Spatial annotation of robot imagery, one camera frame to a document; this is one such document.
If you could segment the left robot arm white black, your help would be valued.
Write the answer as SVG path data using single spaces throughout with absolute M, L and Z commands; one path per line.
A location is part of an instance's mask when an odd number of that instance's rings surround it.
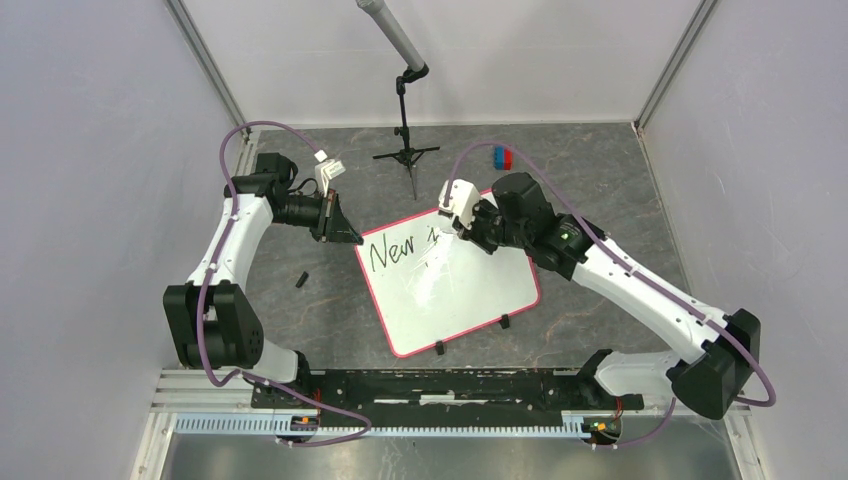
M 279 153 L 259 155 L 252 173 L 231 178 L 221 220 L 202 260 L 185 283 L 168 286 L 163 295 L 182 366 L 233 367 L 276 381 L 278 397 L 295 408 L 314 394 L 305 357 L 266 339 L 244 286 L 258 244 L 273 224 L 305 228 L 317 242 L 362 244 L 329 186 L 344 173 L 342 162 L 323 152 L 316 157 L 317 189 L 310 195 L 294 187 L 297 165 Z

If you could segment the black marker cap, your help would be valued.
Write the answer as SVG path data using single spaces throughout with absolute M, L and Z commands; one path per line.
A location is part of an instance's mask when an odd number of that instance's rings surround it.
M 304 284 L 307 282 L 308 279 L 309 279 L 309 273 L 304 271 L 300 275 L 300 277 L 298 278 L 298 280 L 295 284 L 295 287 L 298 288 L 298 289 L 302 288 L 304 286 Z

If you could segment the black white marker pen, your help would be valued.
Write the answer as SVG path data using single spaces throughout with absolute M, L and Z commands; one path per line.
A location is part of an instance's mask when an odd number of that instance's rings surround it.
M 435 237 L 434 244 L 435 245 L 451 245 L 451 244 L 453 244 L 457 241 L 462 242 L 462 240 L 459 239 L 457 235 L 451 234 L 449 232 L 441 232 Z

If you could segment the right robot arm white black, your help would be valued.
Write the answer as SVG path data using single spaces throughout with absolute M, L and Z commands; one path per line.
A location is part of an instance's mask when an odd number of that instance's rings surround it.
M 675 398 L 694 413 L 720 420 L 761 372 L 761 322 L 745 309 L 727 313 L 684 293 L 628 255 L 591 222 L 556 212 L 524 172 L 495 182 L 484 198 L 470 182 L 446 182 L 439 212 L 458 237 L 489 255 L 523 251 L 539 268 L 611 301 L 668 348 L 625 354 L 600 350 L 582 367 L 580 400 L 602 408 L 615 397 Z

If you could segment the whiteboard with pink frame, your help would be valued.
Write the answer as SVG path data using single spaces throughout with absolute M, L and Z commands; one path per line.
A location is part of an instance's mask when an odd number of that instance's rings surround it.
M 389 349 L 407 358 L 534 308 L 541 287 L 520 249 L 487 254 L 469 241 L 435 245 L 455 234 L 432 208 L 376 229 L 354 248 Z

